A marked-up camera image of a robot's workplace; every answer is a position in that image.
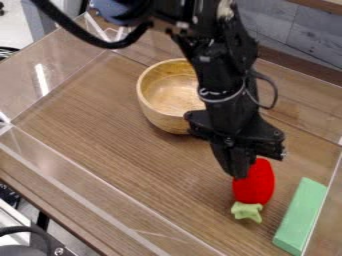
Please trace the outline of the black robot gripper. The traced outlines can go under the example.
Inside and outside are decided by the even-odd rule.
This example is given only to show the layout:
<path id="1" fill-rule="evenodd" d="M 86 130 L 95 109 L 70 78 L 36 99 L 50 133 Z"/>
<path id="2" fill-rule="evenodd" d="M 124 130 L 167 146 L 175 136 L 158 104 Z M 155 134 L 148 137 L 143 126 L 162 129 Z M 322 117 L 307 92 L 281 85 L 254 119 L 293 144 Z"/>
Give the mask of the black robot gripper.
<path id="1" fill-rule="evenodd" d="M 206 110 L 184 114 L 192 136 L 210 143 L 223 171 L 238 179 L 246 178 L 257 157 L 281 161 L 285 158 L 285 133 L 255 114 L 237 130 L 214 127 Z"/>

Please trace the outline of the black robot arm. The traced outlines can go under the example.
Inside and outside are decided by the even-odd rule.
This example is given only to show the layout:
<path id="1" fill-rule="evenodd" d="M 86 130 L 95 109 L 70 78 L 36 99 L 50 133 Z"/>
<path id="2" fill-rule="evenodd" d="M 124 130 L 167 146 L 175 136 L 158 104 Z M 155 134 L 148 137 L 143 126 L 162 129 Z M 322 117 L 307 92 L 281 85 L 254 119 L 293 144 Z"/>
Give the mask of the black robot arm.
<path id="1" fill-rule="evenodd" d="M 261 117 L 255 70 L 258 41 L 250 35 L 237 0 L 90 0 L 110 23 L 130 27 L 124 39 L 106 41 L 64 14 L 51 0 L 31 0 L 40 11 L 80 40 L 104 49 L 122 49 L 151 30 L 164 32 L 194 68 L 202 110 L 184 114 L 190 133 L 210 142 L 223 171 L 249 175 L 259 156 L 285 157 L 285 133 Z"/>

